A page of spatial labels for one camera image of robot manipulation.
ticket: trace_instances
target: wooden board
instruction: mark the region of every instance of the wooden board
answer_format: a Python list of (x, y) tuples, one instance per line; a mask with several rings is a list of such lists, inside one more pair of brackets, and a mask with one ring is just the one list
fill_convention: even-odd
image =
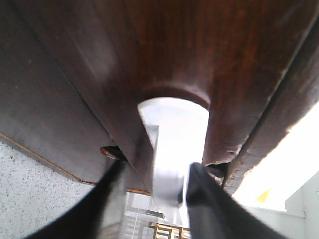
[(318, 99), (319, 20), (304, 41), (246, 145), (230, 163), (225, 184), (225, 189), (230, 194), (239, 187), (245, 172), (266, 157)]
[[(97, 182), (113, 164), (108, 133), (13, 5), (0, 4), (0, 137), (78, 181)], [(131, 170), (129, 187), (145, 190)]]
[(137, 104), (206, 106), (204, 163), (230, 162), (318, 15), (318, 0), (14, 2), (148, 189), (152, 148)]

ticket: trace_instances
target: white plastic piece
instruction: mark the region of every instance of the white plastic piece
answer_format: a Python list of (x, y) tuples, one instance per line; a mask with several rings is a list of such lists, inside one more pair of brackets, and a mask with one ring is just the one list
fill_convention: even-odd
[(138, 111), (154, 148), (154, 200), (169, 222), (189, 228), (185, 204), (189, 167), (202, 162), (209, 111), (170, 97), (143, 101)]

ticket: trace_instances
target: wooden edge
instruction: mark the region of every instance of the wooden edge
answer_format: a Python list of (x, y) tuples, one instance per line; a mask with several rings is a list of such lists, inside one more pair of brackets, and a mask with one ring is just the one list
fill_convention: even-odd
[[(0, 139), (2, 142), (8, 144), (10, 147), (18, 150), (19, 152), (23, 153), (24, 155), (34, 159), (35, 161), (41, 163), (42, 165), (52, 169), (54, 172), (57, 172), (57, 173), (61, 174), (62, 176), (66, 177), (72, 181), (76, 181), (76, 182), (83, 183), (83, 184), (89, 184), (89, 185), (93, 185), (93, 186), (95, 186), (97, 184), (96, 182), (85, 181), (85, 180), (82, 180), (82, 179), (76, 177), (72, 173), (64, 170), (63, 168), (59, 167), (58, 165), (52, 163), (50, 160), (40, 156), (39, 154), (33, 152), (29, 148), (23, 146), (22, 144), (18, 143), (14, 139), (6, 136), (5, 134), (3, 134), (1, 132), (0, 132)], [(127, 188), (126, 191), (131, 192), (131, 193), (151, 195), (151, 193), (149, 191), (139, 190), (139, 189), (134, 189), (134, 188)]]
[[(269, 152), (277, 147), (280, 141), (288, 134), (286, 129), (297, 123), (319, 100), (319, 91), (316, 91), (319, 86), (318, 30), (319, 18), (312, 25), (286, 75), (280, 82), (246, 143), (237, 157), (229, 163), (229, 169), (224, 180), (224, 189), (230, 195), (239, 188), (246, 172), (258, 165)], [(283, 105), (281, 101), (285, 98), (291, 99), (294, 104), (290, 103), (289, 107)], [(275, 121), (278, 116), (285, 120)], [(271, 123), (273, 123), (274, 129), (267, 128)]]
[(2, 140), (2, 142), (8, 144), (12, 148), (18, 150), (19, 152), (25, 154), (28, 157), (34, 159), (35, 161), (43, 164), (44, 166), (49, 167), (53, 171), (55, 171), (55, 172), (65, 176), (65, 177), (67, 177), (68, 179), (71, 179), (73, 181), (77, 181), (77, 182), (80, 182), (80, 183), (84, 182), (83, 180), (81, 180), (80, 178), (76, 177), (72, 173), (64, 170), (63, 168), (61, 168), (58, 165), (52, 163), (51, 161), (47, 160), (46, 158), (40, 156), (39, 154), (33, 152), (32, 150), (28, 149), (27, 147), (23, 146), (22, 144), (18, 143), (14, 139), (6, 136), (5, 134), (3, 134), (1, 132), (0, 132), (0, 139)]

